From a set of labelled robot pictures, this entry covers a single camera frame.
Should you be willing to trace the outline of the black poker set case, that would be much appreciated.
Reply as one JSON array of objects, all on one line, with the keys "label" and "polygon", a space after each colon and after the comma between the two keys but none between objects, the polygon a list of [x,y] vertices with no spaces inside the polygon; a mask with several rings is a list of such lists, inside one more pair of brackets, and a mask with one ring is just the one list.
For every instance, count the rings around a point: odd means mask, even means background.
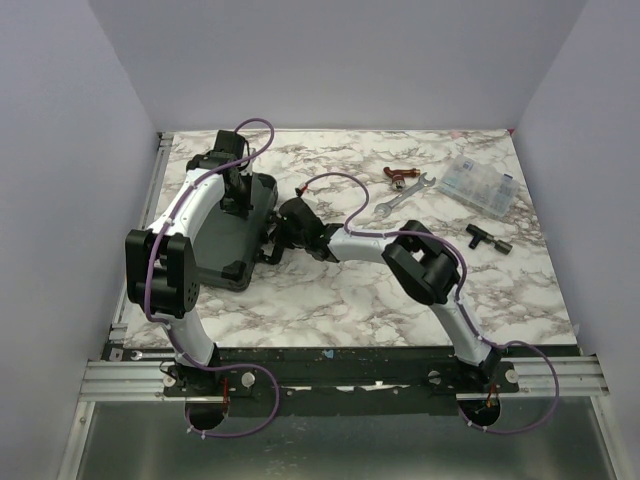
[{"label": "black poker set case", "polygon": [[201,284],[233,292],[248,288],[278,199],[274,177],[252,176],[252,210],[247,218],[225,213],[215,206],[194,240]]}]

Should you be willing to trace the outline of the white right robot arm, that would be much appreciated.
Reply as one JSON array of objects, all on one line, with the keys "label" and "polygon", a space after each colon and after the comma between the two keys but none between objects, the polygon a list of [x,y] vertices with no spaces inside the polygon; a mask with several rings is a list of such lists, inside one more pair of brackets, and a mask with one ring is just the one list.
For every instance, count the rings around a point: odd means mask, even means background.
[{"label": "white right robot arm", "polygon": [[482,333],[462,296],[467,267],[450,243],[418,221],[409,221],[398,231],[355,231],[338,223],[325,224],[298,197],[279,208],[274,222],[270,240],[276,260],[286,249],[301,249],[317,261],[387,266],[403,291],[439,320],[453,345],[462,384],[480,392],[494,383],[501,353]]}]

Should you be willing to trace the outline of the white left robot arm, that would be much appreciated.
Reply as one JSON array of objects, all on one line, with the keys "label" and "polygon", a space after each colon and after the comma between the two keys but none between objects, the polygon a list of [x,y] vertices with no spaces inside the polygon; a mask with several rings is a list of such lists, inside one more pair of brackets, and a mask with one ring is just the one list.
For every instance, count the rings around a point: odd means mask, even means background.
[{"label": "white left robot arm", "polygon": [[201,395],[220,387],[222,372],[217,345],[195,309],[200,283],[192,240],[211,210],[245,218],[252,209],[252,158],[246,145],[238,131],[219,131],[213,149],[190,163],[164,213],[125,239],[128,299],[163,328],[177,361],[190,367],[188,384]]}]

